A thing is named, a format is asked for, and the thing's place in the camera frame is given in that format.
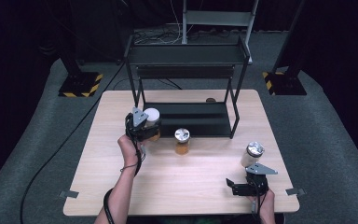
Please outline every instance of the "cylindrical container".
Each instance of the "cylindrical container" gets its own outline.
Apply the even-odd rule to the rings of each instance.
[[[179,155],[185,155],[190,145],[190,132],[183,128],[176,130],[175,144],[175,152]]]
[[[257,162],[264,153],[264,147],[258,142],[249,143],[246,151],[242,155],[241,164],[243,167],[248,167]]]
[[[155,125],[155,123],[159,120],[159,112],[155,108],[147,108],[144,113],[148,115],[147,121],[146,121],[146,127],[150,127]],[[160,133],[158,129],[158,133],[154,135],[153,137],[149,138],[150,141],[157,141],[160,138]]]

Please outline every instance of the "black cable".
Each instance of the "black cable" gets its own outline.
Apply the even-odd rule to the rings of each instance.
[[[147,37],[147,33],[145,31],[137,31],[133,33],[133,39],[137,40],[140,38],[144,38]]]
[[[129,78],[121,79],[118,83],[115,84],[115,86],[113,86],[112,90],[114,90],[118,84],[120,84],[121,82],[126,81],[126,80],[130,80],[130,79]]]
[[[115,224],[115,222],[113,221],[112,214],[110,213],[109,203],[108,203],[109,196],[112,193],[112,190],[113,189],[108,190],[106,192],[105,196],[103,197],[103,210],[106,214],[106,219],[107,219],[107,222],[109,222],[109,224]]]
[[[168,31],[168,32],[165,32],[164,31],[164,26],[162,26],[162,34],[161,35],[155,35],[155,36],[153,36],[153,37],[148,37],[148,38],[143,38],[142,40],[137,40],[137,39],[135,39],[135,41],[134,41],[134,43],[135,44],[143,44],[143,43],[145,43],[146,41],[148,41],[148,40],[159,40],[160,42],[161,42],[161,44],[174,44],[176,41],[178,41],[179,39],[181,39],[182,37],[181,37],[181,29],[180,29],[180,25],[179,25],[179,20],[178,20],[178,18],[177,18],[177,16],[176,16],[176,13],[175,13],[175,10],[174,10],[174,8],[173,8],[173,3],[172,3],[172,0],[170,0],[170,4],[171,4],[171,10],[172,10],[172,12],[173,12],[173,16],[175,17],[175,20],[176,20],[176,24],[177,24],[177,27],[178,27],[178,34],[177,34],[177,37],[176,37],[176,39],[174,39],[174,40],[170,40],[170,41],[164,41],[164,38],[166,38],[166,37],[170,37],[170,34],[176,34],[176,32],[175,31]]]
[[[194,35],[194,33],[193,33],[193,34],[189,35],[187,37],[187,39],[189,39],[189,40],[198,40],[200,37],[205,37],[205,36],[218,36],[218,37],[221,37],[221,38],[229,38],[231,36],[231,32],[230,31],[227,31],[227,32],[228,32],[228,35],[220,35],[219,33],[213,33],[213,34],[207,33],[205,35],[201,35],[200,31],[198,31],[196,35]]]
[[[167,79],[167,78],[165,78],[165,79],[166,79],[167,81],[171,82],[171,83],[172,83],[172,85],[171,85],[170,83],[163,82],[161,79],[158,79],[158,81],[159,81],[159,82],[164,83],[165,85],[168,85],[168,86],[174,87],[174,88],[176,88],[176,89],[178,89],[178,90],[182,90],[182,88],[181,88],[180,86],[178,86],[176,83],[174,83],[174,82],[170,81],[170,80],[169,80],[169,79]]]
[[[121,71],[121,69],[123,68],[124,63],[121,64],[121,66],[118,68],[117,72],[113,75],[112,79],[109,81],[109,83],[106,85],[106,87],[103,89],[103,92],[107,90],[107,88],[109,87],[109,85],[112,83],[112,81],[115,79],[115,77],[118,75],[118,73]],[[62,149],[62,147],[66,144],[66,142],[69,140],[69,138],[74,134],[74,132],[78,129],[78,127],[83,123],[83,121],[86,119],[86,117],[89,115],[89,113],[91,112],[91,110],[98,104],[98,102],[101,100],[101,96],[98,97],[98,99],[95,101],[95,103],[92,105],[92,107],[89,109],[89,111],[86,113],[86,115],[78,122],[78,124],[75,126],[75,128],[69,133],[69,135],[65,138],[65,140],[63,140],[63,142],[60,144],[60,146],[57,148],[57,150],[45,161],[45,163],[43,163],[43,165],[39,168],[39,170],[36,172],[36,174],[34,174],[34,176],[32,177],[31,181],[28,183],[28,186],[26,188],[26,190],[24,191],[23,195],[22,195],[22,199],[21,199],[21,206],[20,206],[20,223],[24,223],[23,222],[23,209],[24,209],[24,203],[25,203],[25,198],[28,194],[28,190],[30,189],[30,187],[32,186],[32,184],[34,183],[34,180],[37,178],[37,176],[39,175],[39,173],[48,165],[48,163],[57,155],[57,153]]]
[[[134,138],[132,136],[132,134],[129,132],[129,129],[130,127],[128,126],[128,120],[125,119],[125,122],[124,122],[124,125],[126,127],[126,135],[130,138],[130,140],[132,141],[132,144],[133,144],[133,147],[135,148],[135,155],[136,157],[138,157],[138,162],[136,163],[136,171],[135,171],[135,175],[138,174],[139,170],[141,169],[141,166],[142,166],[142,162],[144,161],[145,159],[145,156],[146,156],[146,153],[144,153],[144,156],[141,157],[141,151],[142,149],[141,148],[138,148],[138,140],[136,138]]]
[[[253,182],[253,184],[255,185],[255,192],[256,192],[256,196],[257,196],[257,213],[256,216],[255,214],[252,212],[252,216],[254,217],[254,219],[256,220],[257,223],[261,223],[261,217],[260,217],[260,209],[261,209],[261,205],[263,205],[264,200],[266,199],[267,193],[265,193],[265,196],[263,198],[263,201],[260,202],[260,194],[258,192],[258,188],[257,188],[257,184],[255,183],[255,181],[253,179],[251,179],[251,181]]]
[[[146,44],[148,41],[160,41],[160,44],[164,44],[164,39],[169,37],[176,37],[175,31],[162,31],[161,34],[158,35],[147,35],[146,33],[142,36],[136,37],[134,39],[135,44]]]

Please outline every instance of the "black shelf tray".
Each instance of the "black shelf tray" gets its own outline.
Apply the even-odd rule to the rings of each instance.
[[[227,107],[217,103],[145,103],[144,110],[156,108],[161,118],[161,137],[173,137],[186,128],[192,137],[230,137]]]
[[[132,65],[243,64],[247,49],[236,45],[134,45],[128,54]]]
[[[139,65],[136,73],[141,79],[163,78],[232,78],[232,65],[214,66],[172,66],[172,65]]]

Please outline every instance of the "silver jar lid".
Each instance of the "silver jar lid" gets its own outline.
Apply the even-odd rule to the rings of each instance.
[[[253,157],[261,157],[264,153],[264,147],[258,142],[251,142],[249,143],[248,147],[246,148],[249,155]]]
[[[175,132],[175,138],[180,143],[185,143],[190,138],[190,132],[187,129],[184,129],[184,128],[178,129]]]

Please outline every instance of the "black metal shelf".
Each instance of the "black metal shelf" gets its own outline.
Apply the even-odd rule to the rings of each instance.
[[[237,43],[224,45],[135,45],[131,37],[124,55],[135,106],[142,96],[144,109],[156,108],[159,111],[163,137],[173,136],[177,129],[186,128],[192,136],[232,138],[240,119],[236,103],[249,58],[249,50],[240,35]],[[242,68],[234,92],[231,79],[237,64]],[[132,66],[136,66],[137,90]],[[142,80],[160,78],[227,79],[225,100],[213,103],[147,102]],[[228,95],[236,117],[232,128],[226,105]]]
[[[227,107],[221,103],[145,103],[144,109],[156,108],[161,118],[160,134],[173,137],[179,128],[190,130],[191,136],[230,137]]]

